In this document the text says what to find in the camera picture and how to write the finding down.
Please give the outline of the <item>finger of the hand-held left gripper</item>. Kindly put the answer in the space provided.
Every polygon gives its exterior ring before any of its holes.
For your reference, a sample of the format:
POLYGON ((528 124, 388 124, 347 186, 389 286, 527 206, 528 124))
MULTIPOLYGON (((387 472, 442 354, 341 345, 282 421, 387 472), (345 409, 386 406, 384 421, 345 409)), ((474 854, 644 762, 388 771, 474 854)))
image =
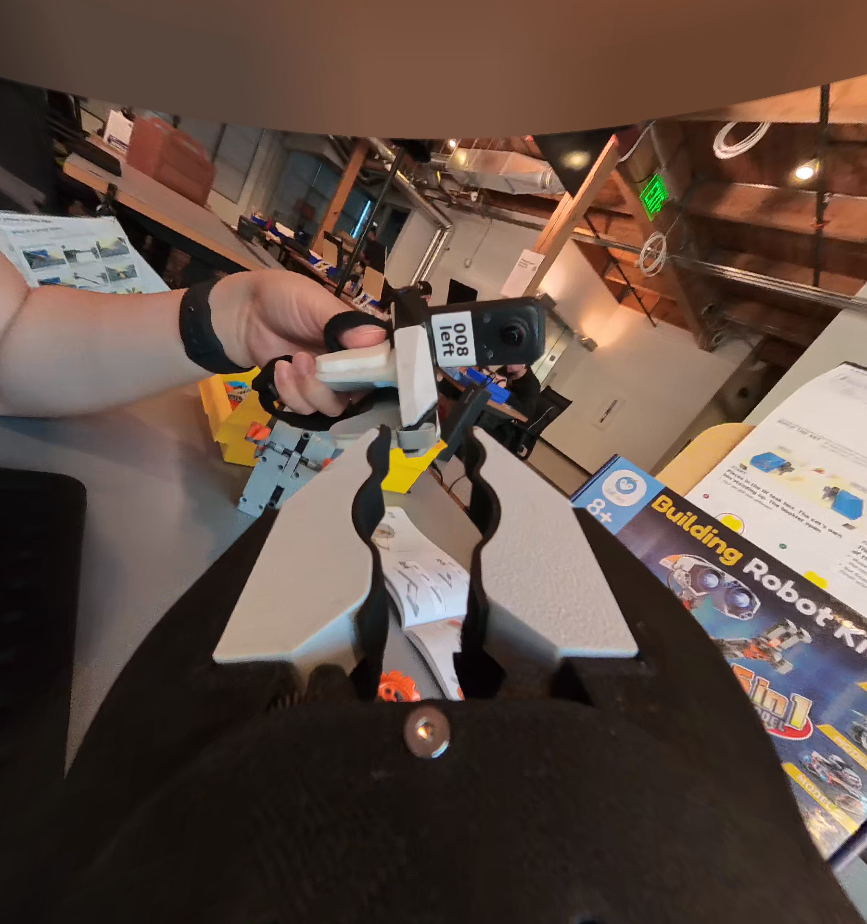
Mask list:
POLYGON ((394 330, 395 386, 402 430, 436 420, 439 394, 425 325, 394 330))

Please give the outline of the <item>yellow plastic bin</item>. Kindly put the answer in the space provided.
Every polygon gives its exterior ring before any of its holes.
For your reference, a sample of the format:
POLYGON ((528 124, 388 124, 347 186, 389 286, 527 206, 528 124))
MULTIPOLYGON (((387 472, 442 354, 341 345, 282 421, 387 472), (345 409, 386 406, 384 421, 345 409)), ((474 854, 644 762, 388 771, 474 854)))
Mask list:
MULTIPOLYGON (((253 468, 258 461, 257 446, 247 440, 249 431, 254 428, 255 435, 266 435, 269 420, 252 389, 252 381, 258 373, 259 369, 255 367, 247 372, 216 374, 198 384, 210 433, 220 447, 223 460, 247 468, 253 468)), ((382 482, 382 489, 408 492, 445 449, 443 440, 422 454, 410 454, 392 447, 389 472, 382 482)))

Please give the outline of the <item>grey air duct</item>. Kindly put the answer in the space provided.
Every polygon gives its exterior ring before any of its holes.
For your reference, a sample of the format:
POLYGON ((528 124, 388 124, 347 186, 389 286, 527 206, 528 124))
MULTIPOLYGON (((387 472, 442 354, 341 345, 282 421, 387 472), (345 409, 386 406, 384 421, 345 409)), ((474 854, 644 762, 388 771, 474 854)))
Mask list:
POLYGON ((487 148, 448 146, 420 165, 406 167, 408 179, 432 191, 485 190, 510 195, 559 197, 561 179, 545 161, 527 154, 487 148))

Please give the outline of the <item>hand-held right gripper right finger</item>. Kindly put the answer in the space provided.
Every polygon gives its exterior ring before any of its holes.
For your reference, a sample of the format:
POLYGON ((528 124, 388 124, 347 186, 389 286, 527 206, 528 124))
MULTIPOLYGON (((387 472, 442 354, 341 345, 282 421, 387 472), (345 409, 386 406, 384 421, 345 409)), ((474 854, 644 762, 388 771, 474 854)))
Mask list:
POLYGON ((574 664, 626 664, 638 643, 571 503, 479 427, 463 460, 480 537, 454 664, 466 700, 565 686, 574 664))

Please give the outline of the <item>grey robot model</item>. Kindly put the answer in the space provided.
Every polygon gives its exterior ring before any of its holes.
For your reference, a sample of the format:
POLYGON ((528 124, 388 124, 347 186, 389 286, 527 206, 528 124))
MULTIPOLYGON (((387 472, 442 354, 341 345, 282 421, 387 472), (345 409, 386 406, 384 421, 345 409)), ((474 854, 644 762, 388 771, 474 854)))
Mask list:
POLYGON ((330 433, 278 419, 253 423, 245 439, 255 446, 255 465, 237 508, 251 517, 276 510, 342 452, 330 433))

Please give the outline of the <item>person's left forearm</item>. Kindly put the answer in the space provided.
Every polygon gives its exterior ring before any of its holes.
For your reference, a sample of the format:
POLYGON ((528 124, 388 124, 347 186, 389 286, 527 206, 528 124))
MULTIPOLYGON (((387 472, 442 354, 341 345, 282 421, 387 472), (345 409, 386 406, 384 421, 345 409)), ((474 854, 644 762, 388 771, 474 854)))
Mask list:
POLYGON ((0 416, 108 410, 207 377, 184 352, 180 300, 32 288, 0 252, 0 416))

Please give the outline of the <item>black disc-topped pole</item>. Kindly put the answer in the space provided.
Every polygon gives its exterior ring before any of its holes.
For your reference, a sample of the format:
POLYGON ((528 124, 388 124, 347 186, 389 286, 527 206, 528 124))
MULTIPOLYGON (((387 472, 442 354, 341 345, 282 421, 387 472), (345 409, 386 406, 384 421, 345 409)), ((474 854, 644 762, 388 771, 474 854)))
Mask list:
POLYGON ((358 237, 356 238, 356 243, 350 253, 350 256, 347 258, 347 263, 345 267, 342 270, 338 271, 336 285, 334 289, 334 295, 336 297, 341 296, 344 292, 344 289, 347 285, 347 281, 349 280, 350 274, 353 271, 353 268, 358 260, 358 257, 360 256, 360 254, 362 253, 364 249, 365 241, 369 235, 371 225, 375 218, 375 215, 379 211, 380 207, 383 205, 384 197, 389 191, 399 171, 399 168, 401 167, 402 162, 405 159, 406 154, 411 154, 415 148, 414 140, 405 140, 405 139, 393 140, 393 145, 395 145, 394 146, 394 150, 395 150, 394 159, 392 163, 389 165, 389 167, 387 168, 388 172, 387 172, 386 178, 384 179, 381 191, 379 191, 375 202, 372 204, 372 208, 370 210, 370 213, 367 216, 366 222, 364 223, 364 225, 359 227, 359 234, 358 234, 358 237))

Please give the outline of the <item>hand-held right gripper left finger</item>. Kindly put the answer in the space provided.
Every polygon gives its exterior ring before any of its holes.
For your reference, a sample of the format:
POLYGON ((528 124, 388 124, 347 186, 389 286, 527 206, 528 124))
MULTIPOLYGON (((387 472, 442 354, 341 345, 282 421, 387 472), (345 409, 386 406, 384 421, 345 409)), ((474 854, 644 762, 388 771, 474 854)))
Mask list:
POLYGON ((213 651, 216 664, 282 663, 305 687, 334 665, 378 695, 388 597, 372 537, 391 431, 370 429, 284 502, 213 651))

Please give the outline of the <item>black wristband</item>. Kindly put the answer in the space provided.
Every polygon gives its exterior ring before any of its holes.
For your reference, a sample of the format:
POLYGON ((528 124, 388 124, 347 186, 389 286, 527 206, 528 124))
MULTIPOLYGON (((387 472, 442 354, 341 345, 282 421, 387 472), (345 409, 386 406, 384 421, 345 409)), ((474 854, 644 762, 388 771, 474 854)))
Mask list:
POLYGON ((178 307, 178 333, 187 358, 205 372, 237 375, 253 366, 234 363, 217 336, 212 320, 210 297, 219 280, 212 278, 188 287, 178 307))

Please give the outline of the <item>person's left hand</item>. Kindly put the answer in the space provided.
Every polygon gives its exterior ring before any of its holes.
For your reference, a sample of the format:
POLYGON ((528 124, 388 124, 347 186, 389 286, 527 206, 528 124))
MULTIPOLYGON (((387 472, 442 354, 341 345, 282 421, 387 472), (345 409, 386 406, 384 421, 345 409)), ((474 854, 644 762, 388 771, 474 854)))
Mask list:
POLYGON ((272 359, 278 401, 290 412, 336 418, 359 399, 332 391, 316 377, 326 352, 324 328, 347 306, 318 283, 292 271, 249 271, 227 276, 209 294, 211 320, 226 356, 263 370, 272 359))

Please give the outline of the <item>white paper notice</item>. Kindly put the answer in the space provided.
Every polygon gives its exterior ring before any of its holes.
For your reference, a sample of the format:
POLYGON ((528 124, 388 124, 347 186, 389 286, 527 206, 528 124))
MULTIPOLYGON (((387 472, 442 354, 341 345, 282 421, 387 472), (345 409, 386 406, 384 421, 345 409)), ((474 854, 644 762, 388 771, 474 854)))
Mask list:
POLYGON ((526 294, 534 276, 543 263, 544 255, 524 249, 500 289, 501 297, 520 297, 526 294))

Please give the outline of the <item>open instruction booklet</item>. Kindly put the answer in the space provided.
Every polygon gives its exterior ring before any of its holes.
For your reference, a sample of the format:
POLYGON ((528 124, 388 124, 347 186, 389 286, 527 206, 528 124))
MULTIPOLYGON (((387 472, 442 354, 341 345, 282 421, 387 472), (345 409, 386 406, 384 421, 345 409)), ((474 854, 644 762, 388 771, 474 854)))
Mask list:
POLYGON ((404 636, 440 692, 464 699, 454 658, 461 647, 470 575, 398 506, 388 506, 372 539, 404 636))

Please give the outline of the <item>blue robot kit box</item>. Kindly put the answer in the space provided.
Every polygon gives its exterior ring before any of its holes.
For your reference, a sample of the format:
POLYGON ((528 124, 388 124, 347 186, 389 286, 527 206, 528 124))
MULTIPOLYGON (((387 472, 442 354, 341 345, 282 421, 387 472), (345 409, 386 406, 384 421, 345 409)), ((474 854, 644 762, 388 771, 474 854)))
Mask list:
POLYGON ((714 642, 821 855, 855 856, 867 841, 867 620, 622 456, 569 500, 714 642))

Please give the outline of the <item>long grey worktable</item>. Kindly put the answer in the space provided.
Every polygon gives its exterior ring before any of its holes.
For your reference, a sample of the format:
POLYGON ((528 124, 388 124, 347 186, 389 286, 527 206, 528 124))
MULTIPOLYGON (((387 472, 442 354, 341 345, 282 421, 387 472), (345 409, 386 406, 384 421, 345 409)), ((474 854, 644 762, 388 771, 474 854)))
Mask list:
POLYGON ((188 254, 213 271, 279 270, 281 265, 263 248, 241 239, 214 212, 151 179, 114 155, 119 174, 78 154, 69 155, 64 174, 113 203, 148 233, 188 254))

